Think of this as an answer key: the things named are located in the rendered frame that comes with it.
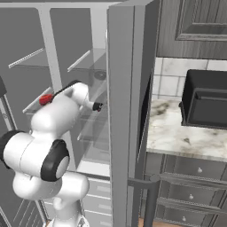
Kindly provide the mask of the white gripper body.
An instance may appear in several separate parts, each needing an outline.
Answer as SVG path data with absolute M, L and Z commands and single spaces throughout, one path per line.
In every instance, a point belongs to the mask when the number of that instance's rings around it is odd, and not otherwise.
M 94 102 L 91 102 L 88 99 L 84 99 L 84 100 L 80 101 L 79 104 L 80 104 L 81 108 L 87 107 L 90 110 L 92 110 L 93 106 L 94 106 Z

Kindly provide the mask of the glass fridge shelf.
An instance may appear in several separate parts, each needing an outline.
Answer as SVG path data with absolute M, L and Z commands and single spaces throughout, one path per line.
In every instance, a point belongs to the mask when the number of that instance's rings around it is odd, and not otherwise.
M 108 142 L 107 113 L 93 113 L 90 116 L 81 117 L 81 132 L 77 138 L 79 141 L 88 140 L 97 143 Z
M 67 72 L 75 70 L 106 70 L 106 50 L 91 49 L 78 58 L 68 69 Z

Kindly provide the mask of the grey fridge door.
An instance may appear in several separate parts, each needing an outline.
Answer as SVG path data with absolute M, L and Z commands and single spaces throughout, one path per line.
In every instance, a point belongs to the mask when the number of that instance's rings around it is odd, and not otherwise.
M 137 227 L 153 90 L 160 0 L 127 0 L 107 12 L 113 227 Z

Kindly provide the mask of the glass freezer shelf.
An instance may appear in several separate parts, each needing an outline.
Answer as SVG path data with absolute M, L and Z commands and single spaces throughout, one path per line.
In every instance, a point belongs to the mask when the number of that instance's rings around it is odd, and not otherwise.
M 47 67 L 48 59 L 44 48 L 34 51 L 27 56 L 11 63 L 8 67 Z
M 52 87 L 48 87 L 44 92 L 42 92 L 37 98 L 35 98 L 27 107 L 25 107 L 22 110 L 22 113 L 27 114 L 27 113 L 34 113 L 38 109 L 40 109 L 42 106 L 39 104 L 39 98 L 43 95 L 47 94 L 53 94 L 54 89 Z

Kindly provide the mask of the white fridge drawer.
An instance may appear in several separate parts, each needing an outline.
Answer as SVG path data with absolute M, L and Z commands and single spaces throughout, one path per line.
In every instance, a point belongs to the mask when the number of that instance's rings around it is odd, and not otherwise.
M 86 196 L 82 204 L 90 227 L 112 227 L 111 200 Z
M 90 177 L 89 181 L 90 181 L 90 188 L 88 192 L 89 195 L 99 196 L 102 198 L 111 197 L 111 185 L 109 181 Z

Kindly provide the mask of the grey freezer door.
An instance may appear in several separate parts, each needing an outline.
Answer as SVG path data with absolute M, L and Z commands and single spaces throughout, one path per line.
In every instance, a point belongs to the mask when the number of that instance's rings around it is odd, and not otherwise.
M 0 77 L 0 137 L 16 129 L 5 94 Z M 40 203 L 19 198 L 12 189 L 13 178 L 14 172 L 0 159 L 0 227 L 46 227 L 47 218 Z

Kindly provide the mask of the grey fridge body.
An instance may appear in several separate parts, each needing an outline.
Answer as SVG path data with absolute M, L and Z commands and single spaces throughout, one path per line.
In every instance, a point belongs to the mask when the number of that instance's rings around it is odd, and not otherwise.
M 106 91 L 107 99 L 104 100 L 104 114 L 108 111 L 108 151 L 110 152 L 109 173 L 111 174 L 111 201 L 112 201 L 112 222 L 111 227 L 126 227 L 126 208 L 125 202 L 127 199 L 123 197 L 126 195 L 126 174 L 123 170 L 123 176 L 118 176 L 119 169 L 116 167 L 117 156 L 114 154 L 116 148 L 116 138 L 114 134 L 117 132 L 116 128 L 116 116 L 119 117 L 119 107 L 117 105 L 117 98 L 119 97 L 120 89 L 117 91 L 116 73 L 120 73 L 117 67 L 120 66 L 119 55 L 120 42 L 117 42 L 119 36 L 116 32 L 119 32 L 119 28 L 122 28 L 119 3 L 98 3 L 98 2 L 62 2 L 62 3 L 4 3 L 0 1 L 0 73 L 5 73 L 3 79 L 0 76 L 0 109 L 2 114 L 6 115 L 5 124 L 0 122 L 0 132 L 7 127 L 12 134 L 12 158 L 15 161 L 10 163 L 6 162 L 6 151 L 4 155 L 4 148 L 2 148 L 2 141 L 0 139 L 0 167 L 6 166 L 6 169 L 15 169 L 17 165 L 17 171 L 20 172 L 21 177 L 24 177 L 24 183 L 20 180 L 18 183 L 21 186 L 21 190 L 24 193 L 24 198 L 27 200 L 40 200 L 42 197 L 48 198 L 58 194 L 61 186 L 61 177 L 67 170 L 68 162 L 75 168 L 74 154 L 75 147 L 73 148 L 71 141 L 71 134 L 68 132 L 74 127 L 76 123 L 75 116 L 80 113 L 79 109 L 81 105 L 78 105 L 71 100 L 71 93 L 65 96 L 64 93 L 59 94 L 58 105 L 52 106 L 52 114 L 57 116 L 49 117 L 50 120 L 55 120 L 53 124 L 53 130 L 45 128 L 44 124 L 48 125 L 45 118 L 41 116 L 37 119 L 37 123 L 34 123 L 34 129 L 30 134 L 18 130 L 18 126 L 22 126 L 22 129 L 28 129 L 26 126 L 26 119 L 19 113 L 22 107 L 28 101 L 31 101 L 39 91 L 45 88 L 44 83 L 47 85 L 53 85 L 54 91 L 59 91 L 63 88 L 61 72 L 59 69 L 59 57 L 60 53 L 57 53 L 56 38 L 60 38 L 60 35 L 53 33 L 53 25 L 51 19 L 51 12 L 55 12 L 57 9 L 57 16 L 60 16 L 61 21 L 67 19 L 66 15 L 61 12 L 73 14 L 73 24 L 71 21 L 70 32 L 74 32 L 78 35 L 79 27 L 81 27 L 82 33 L 79 34 L 79 41 L 72 37 L 67 41 L 63 40 L 63 51 L 73 51 L 73 53 L 82 54 L 82 48 L 85 48 L 85 44 L 89 47 L 93 47 L 91 39 L 101 39 L 102 45 L 95 43 L 95 48 L 100 50 L 104 49 L 106 54 L 106 69 L 107 69 L 107 81 L 103 82 L 104 91 Z M 70 36 L 62 28 L 61 33 L 64 36 Z M 18 71 L 12 71 L 12 75 L 8 69 L 6 69 L 7 60 L 16 60 L 17 57 L 22 57 L 22 54 L 30 53 L 30 51 L 36 51 L 39 47 L 45 47 L 44 53 L 47 54 L 47 59 L 50 68 L 49 74 L 40 71 L 38 65 L 34 65 L 35 75 L 28 74 L 28 68 L 23 69 L 21 74 Z M 27 172 L 21 171 L 20 158 L 27 150 Z M 42 164 L 45 157 L 49 154 L 49 150 L 55 154 L 54 159 L 49 158 L 50 170 L 41 171 Z

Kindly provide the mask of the dark round jar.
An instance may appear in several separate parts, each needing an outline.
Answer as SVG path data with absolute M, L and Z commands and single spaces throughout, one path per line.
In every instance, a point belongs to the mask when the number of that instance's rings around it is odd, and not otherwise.
M 97 80 L 104 81 L 106 78 L 106 71 L 102 71 L 102 70 L 96 71 L 94 74 L 94 77 Z

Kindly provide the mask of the red food item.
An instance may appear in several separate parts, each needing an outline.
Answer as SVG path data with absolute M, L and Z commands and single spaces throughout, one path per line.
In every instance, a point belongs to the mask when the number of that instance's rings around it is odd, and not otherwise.
M 45 106 L 46 104 L 50 103 L 51 101 L 52 101 L 52 95 L 51 94 L 45 94 L 45 95 L 42 95 L 39 98 L 39 104 L 41 106 Z

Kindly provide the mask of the black microwave oven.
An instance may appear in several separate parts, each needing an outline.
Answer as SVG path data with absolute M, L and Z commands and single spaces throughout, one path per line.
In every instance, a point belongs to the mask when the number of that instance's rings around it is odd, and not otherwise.
M 182 126 L 227 129 L 227 71 L 189 69 L 178 106 Z

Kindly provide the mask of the grey drawer front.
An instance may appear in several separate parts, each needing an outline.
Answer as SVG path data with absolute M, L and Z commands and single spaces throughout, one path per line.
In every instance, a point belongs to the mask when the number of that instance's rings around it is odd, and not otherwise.
M 190 200 L 189 195 L 192 194 L 194 199 Z M 190 187 L 184 185 L 173 184 L 168 193 L 168 197 L 173 200 L 189 201 L 199 204 L 208 205 L 212 197 L 215 195 L 214 190 L 205 188 Z
M 198 168 L 202 168 L 203 172 L 198 173 Z M 181 175 L 220 180 L 224 168 L 225 163 L 220 161 L 177 157 L 174 172 Z
M 182 221 L 183 216 L 186 217 L 186 222 Z M 208 227 L 213 218 L 211 214 L 200 213 L 198 211 L 186 211 L 163 206 L 158 206 L 156 217 L 170 222 L 203 227 Z

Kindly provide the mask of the grey upper cupboard door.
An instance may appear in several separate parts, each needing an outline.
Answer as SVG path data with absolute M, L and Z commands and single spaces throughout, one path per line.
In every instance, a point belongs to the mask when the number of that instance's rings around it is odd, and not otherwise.
M 227 41 L 227 0 L 180 0 L 178 41 Z

